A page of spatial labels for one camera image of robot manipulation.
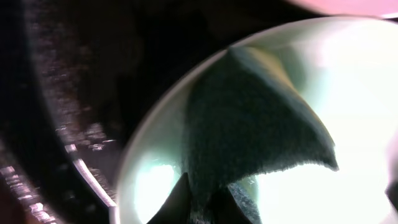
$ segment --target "dark fabric tip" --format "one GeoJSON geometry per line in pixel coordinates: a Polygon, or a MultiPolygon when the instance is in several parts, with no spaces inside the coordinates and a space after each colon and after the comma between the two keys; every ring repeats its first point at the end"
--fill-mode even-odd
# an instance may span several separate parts
{"type": "Polygon", "coordinates": [[[186,224],[191,204],[188,175],[184,173],[175,184],[169,197],[148,224],[186,224]]]}
{"type": "Polygon", "coordinates": [[[333,140],[315,113],[263,77],[228,52],[194,84],[183,158],[194,213],[214,192],[249,175],[304,163],[337,169],[333,140]]]}

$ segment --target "shiny metal edge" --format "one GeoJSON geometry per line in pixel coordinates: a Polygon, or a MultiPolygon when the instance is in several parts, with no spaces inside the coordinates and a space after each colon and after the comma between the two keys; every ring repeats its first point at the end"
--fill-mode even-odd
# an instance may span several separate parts
{"type": "Polygon", "coordinates": [[[40,196],[37,188],[29,181],[18,165],[12,152],[0,139],[0,179],[4,180],[11,194],[18,199],[23,209],[41,223],[64,224],[66,223],[51,209],[50,205],[40,196]]]}
{"type": "Polygon", "coordinates": [[[106,193],[104,188],[98,183],[93,174],[87,168],[86,164],[82,159],[76,159],[73,161],[73,165],[75,165],[77,171],[84,178],[87,184],[94,190],[95,194],[105,203],[108,207],[116,206],[116,203],[112,200],[112,198],[106,193]]]}

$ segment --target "fuzzy dark fabric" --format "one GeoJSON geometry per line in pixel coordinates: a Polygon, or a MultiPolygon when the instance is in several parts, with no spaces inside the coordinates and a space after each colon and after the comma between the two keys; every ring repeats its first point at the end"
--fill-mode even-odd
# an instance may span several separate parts
{"type": "Polygon", "coordinates": [[[186,115],[183,164],[196,223],[211,219],[205,207],[214,192],[249,175],[304,163],[338,168],[333,140],[306,102],[242,65],[231,50],[193,86],[186,115]]]}

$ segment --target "felt material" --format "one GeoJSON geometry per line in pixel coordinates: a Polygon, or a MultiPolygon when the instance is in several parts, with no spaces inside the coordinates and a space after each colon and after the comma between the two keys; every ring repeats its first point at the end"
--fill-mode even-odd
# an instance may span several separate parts
{"type": "Polygon", "coordinates": [[[190,224],[260,224],[257,205],[237,183],[215,192],[203,213],[191,213],[190,224]]]}
{"type": "Polygon", "coordinates": [[[209,218],[211,195],[243,177],[304,163],[338,168],[333,140],[306,102],[275,74],[250,67],[249,56],[244,63],[239,57],[229,50],[188,98],[183,170],[193,219],[209,218]]]}

